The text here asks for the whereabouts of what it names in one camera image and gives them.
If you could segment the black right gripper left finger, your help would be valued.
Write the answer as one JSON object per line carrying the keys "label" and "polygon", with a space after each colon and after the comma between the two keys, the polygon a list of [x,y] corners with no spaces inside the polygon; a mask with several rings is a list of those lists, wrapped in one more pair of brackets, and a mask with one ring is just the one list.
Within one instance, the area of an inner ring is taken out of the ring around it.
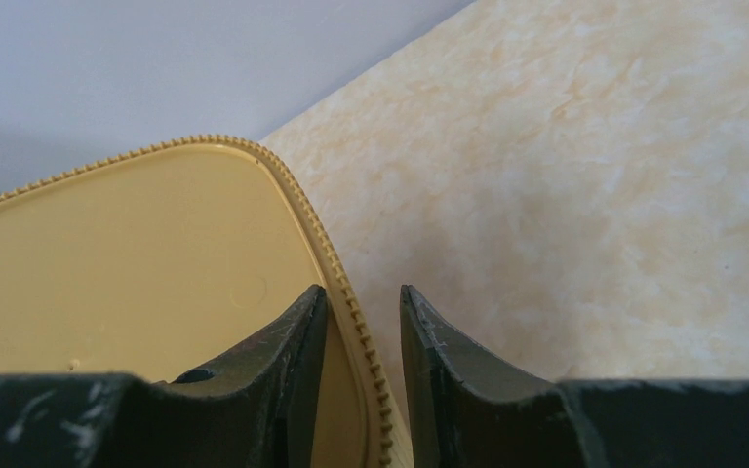
{"label": "black right gripper left finger", "polygon": [[173,382],[0,374],[0,467],[307,467],[327,322],[313,285]]}

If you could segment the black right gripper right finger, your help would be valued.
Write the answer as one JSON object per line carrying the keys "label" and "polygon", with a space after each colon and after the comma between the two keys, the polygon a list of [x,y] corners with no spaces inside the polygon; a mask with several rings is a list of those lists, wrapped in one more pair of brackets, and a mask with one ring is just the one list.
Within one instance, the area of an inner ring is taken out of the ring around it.
{"label": "black right gripper right finger", "polygon": [[413,286],[400,319],[418,467],[749,467],[749,380],[551,382],[455,328]]}

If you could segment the yellow ribbed trash bin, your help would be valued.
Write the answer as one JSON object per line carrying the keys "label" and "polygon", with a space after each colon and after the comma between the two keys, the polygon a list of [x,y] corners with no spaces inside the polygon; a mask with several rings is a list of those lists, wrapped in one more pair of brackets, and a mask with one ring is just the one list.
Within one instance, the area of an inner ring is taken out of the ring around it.
{"label": "yellow ribbed trash bin", "polygon": [[191,136],[0,195],[0,374],[173,382],[310,286],[328,322],[307,467],[409,467],[408,429],[327,232],[288,167]]}

